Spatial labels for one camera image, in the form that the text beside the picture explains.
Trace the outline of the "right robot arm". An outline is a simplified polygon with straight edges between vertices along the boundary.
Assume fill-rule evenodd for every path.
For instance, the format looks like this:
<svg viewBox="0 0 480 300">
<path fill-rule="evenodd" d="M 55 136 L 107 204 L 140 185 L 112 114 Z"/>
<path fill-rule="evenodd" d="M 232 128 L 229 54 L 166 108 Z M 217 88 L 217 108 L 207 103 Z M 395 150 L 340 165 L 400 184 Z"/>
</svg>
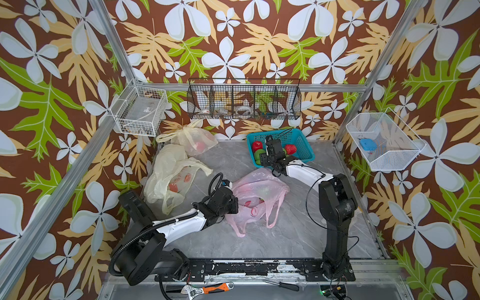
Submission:
<svg viewBox="0 0 480 300">
<path fill-rule="evenodd" d="M 358 202 L 349 178 L 333 175 L 308 166 L 293 156 L 287 156 L 280 139 L 266 136 L 266 152 L 260 155 L 263 167 L 270 167 L 274 176 L 285 175 L 307 185 L 318 193 L 319 212 L 326 220 L 326 247 L 322 254 L 322 275 L 330 281 L 355 281 L 348 255 L 349 229 Z"/>
</svg>

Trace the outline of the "yellow plastic bag with fruit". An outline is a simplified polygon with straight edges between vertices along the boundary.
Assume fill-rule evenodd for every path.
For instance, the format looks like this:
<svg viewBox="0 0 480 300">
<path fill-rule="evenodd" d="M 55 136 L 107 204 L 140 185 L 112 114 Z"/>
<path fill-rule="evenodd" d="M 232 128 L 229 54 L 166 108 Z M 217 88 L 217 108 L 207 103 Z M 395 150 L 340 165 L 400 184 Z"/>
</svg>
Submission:
<svg viewBox="0 0 480 300">
<path fill-rule="evenodd" d="M 149 206 L 170 215 L 181 205 L 201 170 L 209 176 L 213 170 L 194 157 L 188 157 L 185 148 L 168 144 L 157 154 L 152 174 L 146 181 L 144 196 Z"/>
</svg>

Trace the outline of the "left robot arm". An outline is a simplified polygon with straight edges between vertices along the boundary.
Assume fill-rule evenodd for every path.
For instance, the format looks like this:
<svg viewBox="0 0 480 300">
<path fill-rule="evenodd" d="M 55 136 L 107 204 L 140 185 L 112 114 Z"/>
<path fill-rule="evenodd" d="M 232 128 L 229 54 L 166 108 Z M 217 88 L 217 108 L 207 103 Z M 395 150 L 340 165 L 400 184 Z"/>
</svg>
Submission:
<svg viewBox="0 0 480 300">
<path fill-rule="evenodd" d="M 165 247 L 215 225 L 226 215 L 239 212 L 238 199 L 226 186 L 220 186 L 200 202 L 192 203 L 188 212 L 160 221 L 134 191 L 122 194 L 119 202 L 131 216 L 133 225 L 112 251 L 108 272 L 123 277 L 131 286 L 152 274 L 184 279 L 190 260 L 180 250 L 166 251 Z"/>
</svg>

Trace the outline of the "green cabbage toy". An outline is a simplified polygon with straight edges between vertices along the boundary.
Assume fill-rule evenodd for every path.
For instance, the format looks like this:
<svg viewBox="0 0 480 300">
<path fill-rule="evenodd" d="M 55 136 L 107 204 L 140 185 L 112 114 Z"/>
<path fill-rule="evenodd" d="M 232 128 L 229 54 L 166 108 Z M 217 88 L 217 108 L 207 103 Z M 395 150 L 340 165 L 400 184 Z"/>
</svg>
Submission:
<svg viewBox="0 0 480 300">
<path fill-rule="evenodd" d="M 265 152 L 266 152 L 266 151 L 265 151 L 264 149 L 260 149 L 260 150 L 258 150 L 258 151 L 256 151 L 256 152 L 254 152 L 254 160 L 255 160 L 255 161 L 256 161 L 256 160 L 261 160 L 261 155 L 262 155 L 262 154 L 265 154 Z"/>
</svg>

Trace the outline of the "red fruit toy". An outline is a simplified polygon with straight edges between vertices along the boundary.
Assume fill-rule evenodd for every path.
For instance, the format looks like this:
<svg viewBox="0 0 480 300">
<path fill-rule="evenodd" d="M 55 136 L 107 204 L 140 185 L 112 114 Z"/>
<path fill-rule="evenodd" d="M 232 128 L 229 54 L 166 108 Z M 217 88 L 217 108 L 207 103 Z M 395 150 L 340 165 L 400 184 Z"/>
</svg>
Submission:
<svg viewBox="0 0 480 300">
<path fill-rule="evenodd" d="M 288 156 L 291 156 L 297 152 L 297 147 L 294 144 L 286 144 L 284 150 Z"/>
</svg>

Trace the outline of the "red apple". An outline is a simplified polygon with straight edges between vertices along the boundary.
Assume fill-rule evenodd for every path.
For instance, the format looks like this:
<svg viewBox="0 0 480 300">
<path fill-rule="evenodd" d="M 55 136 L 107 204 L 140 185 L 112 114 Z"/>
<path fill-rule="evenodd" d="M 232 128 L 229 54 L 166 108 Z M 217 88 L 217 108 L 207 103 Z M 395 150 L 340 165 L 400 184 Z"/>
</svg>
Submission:
<svg viewBox="0 0 480 300">
<path fill-rule="evenodd" d="M 251 145 L 252 151 L 255 153 L 258 150 L 263 149 L 263 143 L 261 141 L 254 141 Z"/>
</svg>

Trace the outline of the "pink plastic bag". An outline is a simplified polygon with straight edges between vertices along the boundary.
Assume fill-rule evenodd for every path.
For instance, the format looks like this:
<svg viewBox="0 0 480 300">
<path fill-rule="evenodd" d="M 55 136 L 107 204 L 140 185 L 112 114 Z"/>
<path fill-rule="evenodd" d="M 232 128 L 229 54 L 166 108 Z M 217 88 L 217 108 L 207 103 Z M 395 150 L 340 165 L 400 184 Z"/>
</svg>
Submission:
<svg viewBox="0 0 480 300">
<path fill-rule="evenodd" d="M 249 223 L 265 220 L 268 229 L 275 227 L 290 188 L 270 169 L 259 168 L 236 181 L 232 191 L 238 199 L 239 210 L 236 214 L 227 214 L 226 221 L 237 237 L 243 238 Z"/>
</svg>

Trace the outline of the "teal plastic basket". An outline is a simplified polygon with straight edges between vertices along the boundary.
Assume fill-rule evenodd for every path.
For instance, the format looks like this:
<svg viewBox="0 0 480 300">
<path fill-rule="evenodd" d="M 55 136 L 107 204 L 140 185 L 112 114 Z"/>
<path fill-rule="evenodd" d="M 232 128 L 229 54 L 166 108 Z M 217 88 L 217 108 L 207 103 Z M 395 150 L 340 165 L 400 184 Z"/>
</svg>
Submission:
<svg viewBox="0 0 480 300">
<path fill-rule="evenodd" d="M 263 149 L 266 149 L 266 137 L 272 136 L 274 139 L 279 139 L 281 145 L 285 148 L 286 145 L 293 145 L 296 147 L 296 152 L 292 155 L 304 163 L 315 160 L 314 151 L 306 139 L 305 135 L 299 129 L 284 129 L 274 131 L 262 131 L 250 133 L 246 136 L 247 145 L 249 147 L 249 154 L 251 160 L 257 168 L 262 168 L 260 165 L 260 155 L 255 155 L 254 143 L 262 143 Z"/>
</svg>

